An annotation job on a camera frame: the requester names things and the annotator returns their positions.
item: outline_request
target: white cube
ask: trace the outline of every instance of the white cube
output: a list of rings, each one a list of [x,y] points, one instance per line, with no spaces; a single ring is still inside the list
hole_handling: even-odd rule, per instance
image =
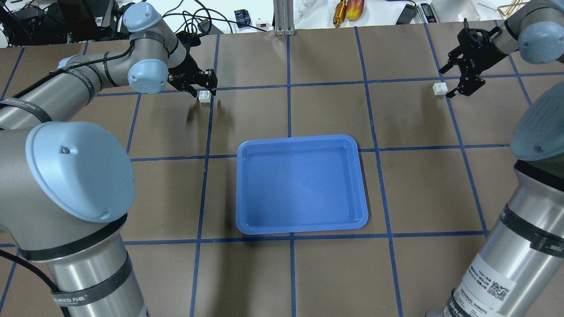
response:
[[[212,102],[211,95],[212,94],[209,92],[209,90],[201,90],[198,94],[198,100],[200,101],[200,103],[210,103]]]
[[[444,82],[437,82],[433,85],[435,96],[446,95],[448,93],[447,84]]]

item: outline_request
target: light blue joint cap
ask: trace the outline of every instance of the light blue joint cap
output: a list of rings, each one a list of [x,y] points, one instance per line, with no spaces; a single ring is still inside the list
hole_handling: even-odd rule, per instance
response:
[[[47,122],[25,143],[28,166],[45,194],[69,214],[107,223],[135,197],[133,167],[121,143],[89,122]]]
[[[554,3],[558,6],[562,11],[564,11],[564,0],[550,0],[550,2]]]
[[[519,35],[521,57],[531,64],[546,64],[564,54],[564,27],[554,22],[529,25]]]
[[[161,15],[147,2],[139,2],[127,9],[124,13],[124,24],[130,32],[146,30],[157,24],[162,19]]]
[[[564,153],[564,82],[545,92],[525,112],[511,150],[518,159],[538,161]]]
[[[73,56],[69,56],[67,58],[61,59],[61,61],[59,62],[59,66],[57,68],[62,68],[62,67],[67,66],[67,63],[71,60],[71,58],[73,58],[75,56],[80,56],[80,55],[73,55]]]
[[[144,59],[135,63],[127,73],[129,85],[142,94],[158,94],[166,86],[169,69],[159,59]]]

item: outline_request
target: qr code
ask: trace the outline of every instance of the qr code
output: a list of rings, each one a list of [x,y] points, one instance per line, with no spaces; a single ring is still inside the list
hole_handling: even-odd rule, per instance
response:
[[[509,288],[505,288],[496,282],[493,282],[490,288],[488,288],[488,294],[493,295],[498,300],[505,300],[505,296],[509,293]]]

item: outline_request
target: white bottle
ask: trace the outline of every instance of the white bottle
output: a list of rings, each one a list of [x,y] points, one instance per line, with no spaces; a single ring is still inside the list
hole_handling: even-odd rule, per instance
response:
[[[294,20],[295,23],[300,21],[302,17],[307,13],[310,7],[314,4],[315,0],[303,0],[302,6],[299,7],[298,17]]]

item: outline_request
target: blue plastic tray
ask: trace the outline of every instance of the blue plastic tray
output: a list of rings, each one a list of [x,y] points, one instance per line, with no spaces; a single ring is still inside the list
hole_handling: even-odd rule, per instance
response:
[[[247,235],[361,228],[358,146],[348,135],[247,141],[237,152],[237,228]]]

